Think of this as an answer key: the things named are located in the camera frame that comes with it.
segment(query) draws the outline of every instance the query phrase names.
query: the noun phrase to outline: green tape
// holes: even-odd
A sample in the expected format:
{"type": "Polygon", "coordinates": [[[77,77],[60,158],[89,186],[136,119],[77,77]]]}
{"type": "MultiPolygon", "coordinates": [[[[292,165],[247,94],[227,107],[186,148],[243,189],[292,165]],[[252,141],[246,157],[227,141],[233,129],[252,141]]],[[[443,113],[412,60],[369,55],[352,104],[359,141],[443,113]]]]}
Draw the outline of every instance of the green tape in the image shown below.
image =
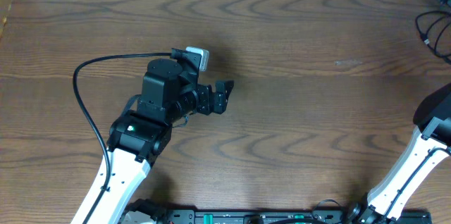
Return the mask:
{"type": "Polygon", "coordinates": [[[299,215],[296,215],[295,218],[304,218],[304,216],[299,214],[299,215]]]}
{"type": "Polygon", "coordinates": [[[213,214],[204,214],[204,224],[213,224],[213,214]]]}

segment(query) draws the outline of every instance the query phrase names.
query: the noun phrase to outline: wooden table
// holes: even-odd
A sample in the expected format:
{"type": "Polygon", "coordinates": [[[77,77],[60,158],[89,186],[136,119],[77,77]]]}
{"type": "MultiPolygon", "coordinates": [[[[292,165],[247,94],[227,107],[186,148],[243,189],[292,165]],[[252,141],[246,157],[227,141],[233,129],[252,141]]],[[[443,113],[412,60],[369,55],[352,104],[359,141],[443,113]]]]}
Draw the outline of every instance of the wooden table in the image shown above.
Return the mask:
{"type": "MultiPolygon", "coordinates": [[[[101,149],[74,96],[83,61],[199,46],[201,83],[235,80],[228,110],[192,116],[132,200],[199,209],[343,205],[375,186],[410,140],[421,100],[451,70],[417,37],[437,0],[14,0],[0,43],[0,222],[68,223],[101,149]]],[[[83,69],[104,138],[148,59],[83,69]]],[[[451,223],[451,163],[409,200],[451,223]]]]}

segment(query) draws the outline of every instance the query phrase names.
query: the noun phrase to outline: white arm segment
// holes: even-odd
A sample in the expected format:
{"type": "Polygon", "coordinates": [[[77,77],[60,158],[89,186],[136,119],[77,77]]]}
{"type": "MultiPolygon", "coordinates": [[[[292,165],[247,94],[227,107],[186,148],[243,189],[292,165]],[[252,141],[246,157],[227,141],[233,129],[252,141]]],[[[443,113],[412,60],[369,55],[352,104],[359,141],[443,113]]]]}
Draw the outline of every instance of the white arm segment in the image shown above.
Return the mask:
{"type": "MultiPolygon", "coordinates": [[[[406,183],[410,175],[420,165],[429,151],[435,148],[447,149],[447,146],[433,138],[424,140],[421,138],[421,132],[418,127],[415,128],[404,153],[396,161],[390,172],[376,187],[368,193],[368,205],[374,206],[376,212],[384,215],[388,210],[391,201],[396,197],[397,191],[406,183]]],[[[396,201],[387,218],[394,217],[398,219],[401,215],[407,200],[414,193],[417,187],[423,182],[424,178],[448,155],[443,151],[437,151],[424,164],[423,168],[414,176],[412,181],[407,185],[400,198],[396,201]]]]}
{"type": "MultiPolygon", "coordinates": [[[[146,160],[135,161],[136,155],[121,149],[109,153],[111,162],[111,178],[109,191],[105,191],[95,211],[89,219],[89,224],[116,224],[121,218],[125,205],[130,200],[138,185],[147,177],[150,165],[146,160]]],[[[85,220],[91,206],[100,193],[105,181],[105,158],[102,160],[99,172],[87,193],[85,200],[78,209],[72,224],[81,224],[85,220]]]]}

